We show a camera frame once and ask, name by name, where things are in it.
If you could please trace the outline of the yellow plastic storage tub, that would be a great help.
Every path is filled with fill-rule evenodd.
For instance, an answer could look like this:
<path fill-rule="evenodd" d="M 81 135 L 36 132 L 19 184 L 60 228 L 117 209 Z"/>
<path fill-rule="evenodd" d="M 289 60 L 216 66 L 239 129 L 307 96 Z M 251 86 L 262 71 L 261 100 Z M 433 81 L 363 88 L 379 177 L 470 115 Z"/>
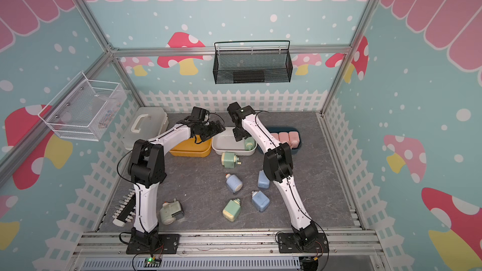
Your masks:
<path fill-rule="evenodd" d="M 175 146 L 170 154 L 179 157 L 205 158 L 211 153 L 211 150 L 212 139 L 196 144 L 195 138 L 191 138 Z"/>

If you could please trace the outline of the white plastic storage tub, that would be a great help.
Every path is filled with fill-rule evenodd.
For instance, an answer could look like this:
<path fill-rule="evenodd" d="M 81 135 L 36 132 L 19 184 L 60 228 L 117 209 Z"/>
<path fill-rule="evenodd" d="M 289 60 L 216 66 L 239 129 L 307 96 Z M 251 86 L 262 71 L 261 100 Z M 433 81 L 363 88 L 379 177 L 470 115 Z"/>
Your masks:
<path fill-rule="evenodd" d="M 235 153 L 237 156 L 251 156 L 256 148 L 251 151 L 244 149 L 244 139 L 237 142 L 233 134 L 234 127 L 226 127 L 225 131 L 215 135 L 212 139 L 212 149 L 222 155 L 224 152 Z"/>

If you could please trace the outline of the dark teal storage tub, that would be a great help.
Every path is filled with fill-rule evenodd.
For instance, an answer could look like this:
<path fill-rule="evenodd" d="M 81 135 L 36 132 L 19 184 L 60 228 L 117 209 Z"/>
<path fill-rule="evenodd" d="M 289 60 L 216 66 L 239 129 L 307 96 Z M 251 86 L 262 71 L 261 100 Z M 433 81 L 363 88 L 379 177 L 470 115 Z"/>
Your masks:
<path fill-rule="evenodd" d="M 290 132 L 295 132 L 298 134 L 298 139 L 299 139 L 299 144 L 298 144 L 298 147 L 297 148 L 293 148 L 291 149 L 291 154 L 292 155 L 295 155 L 297 154 L 297 152 L 302 148 L 302 139 L 301 139 L 301 134 L 299 133 L 299 131 L 295 128 L 295 127 L 286 127 L 286 126 L 271 126 L 271 127 L 266 127 L 266 129 L 272 133 L 272 134 L 279 134 L 280 132 L 286 132 L 286 133 L 290 133 Z M 254 140 L 256 142 L 259 141 L 260 138 L 255 138 L 254 136 L 252 136 L 254 138 Z M 265 146 L 261 146 L 259 143 L 257 143 L 257 149 L 261 152 L 261 153 L 264 153 L 263 151 L 263 147 Z M 271 143 L 267 143 L 267 147 L 269 149 L 272 148 L 272 145 Z"/>

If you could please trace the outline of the pale green round sharpener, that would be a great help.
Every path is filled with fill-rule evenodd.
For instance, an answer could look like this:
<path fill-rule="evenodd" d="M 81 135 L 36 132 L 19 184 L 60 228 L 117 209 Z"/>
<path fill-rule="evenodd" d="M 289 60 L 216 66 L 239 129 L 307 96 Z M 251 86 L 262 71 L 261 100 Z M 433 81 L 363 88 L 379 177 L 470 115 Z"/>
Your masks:
<path fill-rule="evenodd" d="M 174 199 L 172 202 L 163 203 L 159 215 L 162 224 L 170 225 L 175 221 L 184 218 L 185 212 L 182 204 L 177 199 Z"/>

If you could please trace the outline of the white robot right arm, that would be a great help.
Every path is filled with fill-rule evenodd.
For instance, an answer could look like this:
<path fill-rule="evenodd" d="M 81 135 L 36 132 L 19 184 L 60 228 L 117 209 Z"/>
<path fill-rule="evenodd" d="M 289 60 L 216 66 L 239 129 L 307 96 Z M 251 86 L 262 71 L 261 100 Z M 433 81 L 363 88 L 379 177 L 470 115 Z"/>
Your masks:
<path fill-rule="evenodd" d="M 227 112 L 235 125 L 235 139 L 240 141 L 252 137 L 262 149 L 264 174 L 281 193 L 289 213 L 295 245 L 301 250 L 307 250 L 316 242 L 319 231 L 297 191 L 289 144 L 275 139 L 251 106 L 241 107 L 238 102 L 234 102 L 228 106 Z"/>

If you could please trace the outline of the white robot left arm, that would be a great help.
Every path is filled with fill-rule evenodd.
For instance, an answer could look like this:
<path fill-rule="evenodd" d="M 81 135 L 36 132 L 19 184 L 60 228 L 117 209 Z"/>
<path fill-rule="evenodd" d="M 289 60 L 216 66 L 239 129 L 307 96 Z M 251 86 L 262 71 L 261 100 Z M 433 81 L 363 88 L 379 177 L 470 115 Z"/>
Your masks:
<path fill-rule="evenodd" d="M 136 193 L 135 220 L 130 244 L 138 243 L 150 250 L 161 246 L 159 222 L 156 215 L 157 192 L 165 180 L 165 155 L 178 144 L 193 138 L 204 143 L 225 130 L 225 122 L 210 119 L 211 113 L 194 107 L 189 116 L 179 120 L 171 129 L 159 136 L 134 143 L 128 163 L 130 182 Z"/>

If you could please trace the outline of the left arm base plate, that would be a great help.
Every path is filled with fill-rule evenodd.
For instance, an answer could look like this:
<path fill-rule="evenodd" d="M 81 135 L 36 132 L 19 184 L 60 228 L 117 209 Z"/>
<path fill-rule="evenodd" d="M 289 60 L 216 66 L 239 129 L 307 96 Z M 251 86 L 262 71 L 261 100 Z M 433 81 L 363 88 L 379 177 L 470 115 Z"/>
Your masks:
<path fill-rule="evenodd" d="M 176 254 L 179 239 L 179 234 L 134 235 L 128 243 L 126 253 L 128 255 Z"/>

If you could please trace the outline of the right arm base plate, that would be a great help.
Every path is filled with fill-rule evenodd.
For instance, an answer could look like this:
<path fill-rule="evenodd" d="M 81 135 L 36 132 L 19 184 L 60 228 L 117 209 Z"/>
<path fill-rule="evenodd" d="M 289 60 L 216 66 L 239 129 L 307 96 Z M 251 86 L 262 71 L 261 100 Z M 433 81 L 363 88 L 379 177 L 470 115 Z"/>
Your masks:
<path fill-rule="evenodd" d="M 277 232 L 275 242 L 280 253 L 318 253 L 327 254 L 330 247 L 324 233 L 319 233 L 316 239 L 301 238 L 295 233 Z"/>

